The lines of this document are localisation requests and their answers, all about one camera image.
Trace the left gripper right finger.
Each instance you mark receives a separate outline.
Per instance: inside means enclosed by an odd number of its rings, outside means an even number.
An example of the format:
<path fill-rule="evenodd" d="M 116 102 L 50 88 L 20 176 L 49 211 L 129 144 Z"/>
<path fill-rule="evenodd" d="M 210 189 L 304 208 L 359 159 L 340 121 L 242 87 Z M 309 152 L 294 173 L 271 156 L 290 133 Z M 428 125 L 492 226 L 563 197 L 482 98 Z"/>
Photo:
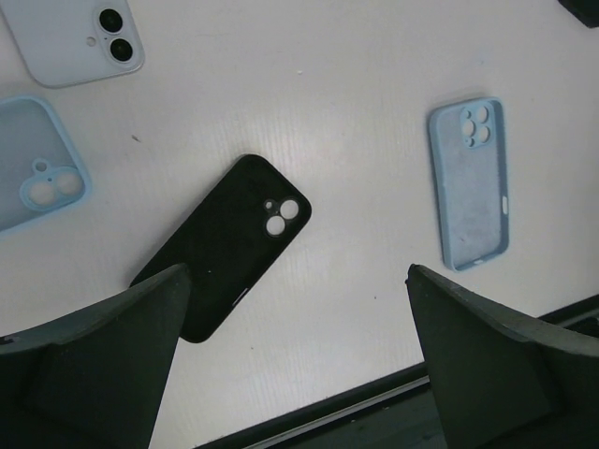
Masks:
<path fill-rule="evenodd" d="M 448 447 L 597 447 L 597 337 L 421 265 L 406 285 Z"/>

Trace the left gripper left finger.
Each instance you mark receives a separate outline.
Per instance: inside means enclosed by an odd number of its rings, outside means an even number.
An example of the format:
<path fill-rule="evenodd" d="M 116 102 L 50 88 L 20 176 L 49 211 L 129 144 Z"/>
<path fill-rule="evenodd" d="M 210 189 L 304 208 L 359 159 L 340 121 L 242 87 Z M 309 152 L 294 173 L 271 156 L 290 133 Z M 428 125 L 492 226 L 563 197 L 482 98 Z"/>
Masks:
<path fill-rule="evenodd" d="M 190 290 L 175 265 L 2 337 L 2 447 L 148 447 Z"/>

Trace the light blue three-hole phone case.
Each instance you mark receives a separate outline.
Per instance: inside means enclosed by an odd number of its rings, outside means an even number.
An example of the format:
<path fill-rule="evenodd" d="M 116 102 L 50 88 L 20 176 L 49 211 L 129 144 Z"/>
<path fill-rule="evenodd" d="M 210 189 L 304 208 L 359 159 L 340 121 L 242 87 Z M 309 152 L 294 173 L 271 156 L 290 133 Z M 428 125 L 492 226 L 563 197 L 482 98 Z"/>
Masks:
<path fill-rule="evenodd" d="M 503 103 L 479 97 L 440 107 L 427 131 L 443 261 L 464 271 L 509 246 Z"/>

